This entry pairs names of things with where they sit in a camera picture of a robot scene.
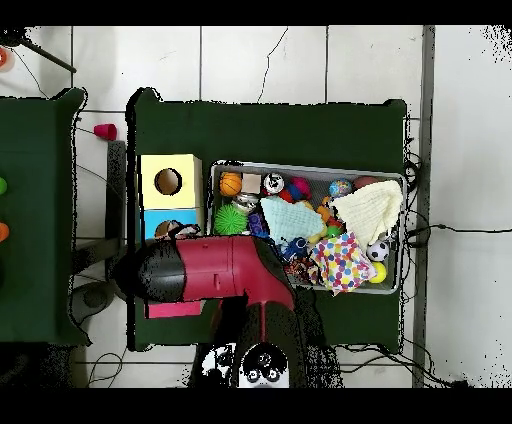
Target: green spiky ball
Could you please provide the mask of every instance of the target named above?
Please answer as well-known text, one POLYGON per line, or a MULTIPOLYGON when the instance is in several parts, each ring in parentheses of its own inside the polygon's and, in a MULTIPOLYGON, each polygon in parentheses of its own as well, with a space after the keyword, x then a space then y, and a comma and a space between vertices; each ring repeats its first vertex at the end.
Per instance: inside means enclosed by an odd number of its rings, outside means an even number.
POLYGON ((247 217, 232 204, 222 206, 215 215, 213 226, 217 234, 239 234, 247 228, 247 217))

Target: polka dot cloth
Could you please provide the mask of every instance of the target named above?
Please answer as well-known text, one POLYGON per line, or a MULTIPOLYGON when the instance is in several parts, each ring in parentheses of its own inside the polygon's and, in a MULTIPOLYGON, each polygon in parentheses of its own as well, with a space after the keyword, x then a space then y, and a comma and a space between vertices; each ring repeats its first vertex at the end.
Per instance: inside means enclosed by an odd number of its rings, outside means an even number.
POLYGON ((311 282, 323 282, 334 295, 350 292, 376 274, 353 232, 320 240, 311 251, 311 260, 316 264, 308 269, 311 282))

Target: yellow ball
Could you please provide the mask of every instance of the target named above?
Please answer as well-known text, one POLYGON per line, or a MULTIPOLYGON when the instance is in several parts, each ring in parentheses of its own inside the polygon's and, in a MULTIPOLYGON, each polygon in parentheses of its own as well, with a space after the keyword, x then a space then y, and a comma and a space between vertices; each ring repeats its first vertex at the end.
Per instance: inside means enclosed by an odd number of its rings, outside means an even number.
POLYGON ((377 271, 377 275, 373 278, 370 278, 370 283, 378 284, 382 283, 386 279, 386 275, 388 272, 386 271, 386 267, 382 262, 372 262, 375 271, 377 271))
POLYGON ((311 244, 317 244, 320 241, 320 239, 322 237, 325 237, 325 235, 327 234, 327 225, 325 225, 325 222, 323 224, 324 224, 324 226, 322 228, 322 231, 320 231, 318 234, 315 234, 314 236, 311 236, 310 238, 308 238, 308 241, 311 244))
POLYGON ((304 206, 306 206, 306 208, 314 210, 313 205, 309 203, 307 200, 301 200, 299 203, 304 203, 304 206))

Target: pink base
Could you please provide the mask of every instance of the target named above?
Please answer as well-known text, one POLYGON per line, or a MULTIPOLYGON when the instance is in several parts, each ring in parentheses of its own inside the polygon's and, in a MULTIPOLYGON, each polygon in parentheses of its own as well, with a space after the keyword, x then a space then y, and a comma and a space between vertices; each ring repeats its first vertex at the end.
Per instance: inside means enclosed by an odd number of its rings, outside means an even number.
POLYGON ((172 318, 201 315, 203 300, 180 303, 155 303, 148 305, 149 318, 172 318))

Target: yellow cube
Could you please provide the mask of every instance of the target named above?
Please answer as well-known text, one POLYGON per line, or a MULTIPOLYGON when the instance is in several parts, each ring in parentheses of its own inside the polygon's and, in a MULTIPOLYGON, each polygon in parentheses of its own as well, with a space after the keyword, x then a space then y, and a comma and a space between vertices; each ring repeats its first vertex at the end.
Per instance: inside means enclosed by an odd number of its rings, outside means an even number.
POLYGON ((201 161, 194 155, 141 155, 144 209, 203 206, 201 161))

